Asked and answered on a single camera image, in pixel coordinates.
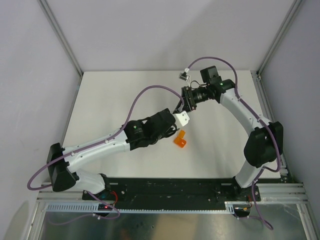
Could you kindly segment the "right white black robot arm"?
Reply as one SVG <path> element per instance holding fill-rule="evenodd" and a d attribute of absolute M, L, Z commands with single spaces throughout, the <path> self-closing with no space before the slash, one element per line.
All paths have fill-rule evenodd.
<path fill-rule="evenodd" d="M 191 77 L 186 68 L 179 78 L 187 83 L 181 89 L 181 99 L 173 111 L 175 124 L 182 128 L 188 124 L 189 112 L 196 110 L 199 103 L 215 100 L 238 120 L 248 135 L 244 147 L 245 162 L 239 173 L 233 177 L 231 194 L 238 201 L 249 195 L 249 188 L 258 181 L 264 170 L 271 171 L 269 163 L 276 162 L 275 172 L 280 170 L 283 153 L 284 128 L 278 121 L 271 122 L 257 114 L 239 94 L 234 81 L 222 80 L 215 66 L 200 71 L 203 84 L 192 88 Z"/>

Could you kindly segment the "orange pill organizer box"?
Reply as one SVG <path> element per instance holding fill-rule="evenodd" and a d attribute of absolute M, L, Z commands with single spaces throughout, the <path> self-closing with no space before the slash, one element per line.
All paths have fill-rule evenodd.
<path fill-rule="evenodd" d="M 187 144 L 187 141 L 184 139 L 186 132 L 184 130 L 180 130 L 175 139 L 173 140 L 174 144 L 179 146 L 180 148 L 184 148 Z"/>

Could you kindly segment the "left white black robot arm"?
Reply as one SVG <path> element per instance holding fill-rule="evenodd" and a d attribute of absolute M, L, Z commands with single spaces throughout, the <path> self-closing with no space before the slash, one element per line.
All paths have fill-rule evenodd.
<path fill-rule="evenodd" d="M 150 117 L 129 121 L 117 136 L 101 143 L 66 148 L 59 143 L 53 144 L 47 161 L 59 160 L 48 167 L 52 190 L 63 192 L 75 188 L 90 192 L 101 200 L 107 199 L 111 187 L 106 175 L 85 171 L 83 167 L 109 155 L 154 145 L 172 136 L 177 131 L 177 123 L 177 116 L 166 108 Z"/>

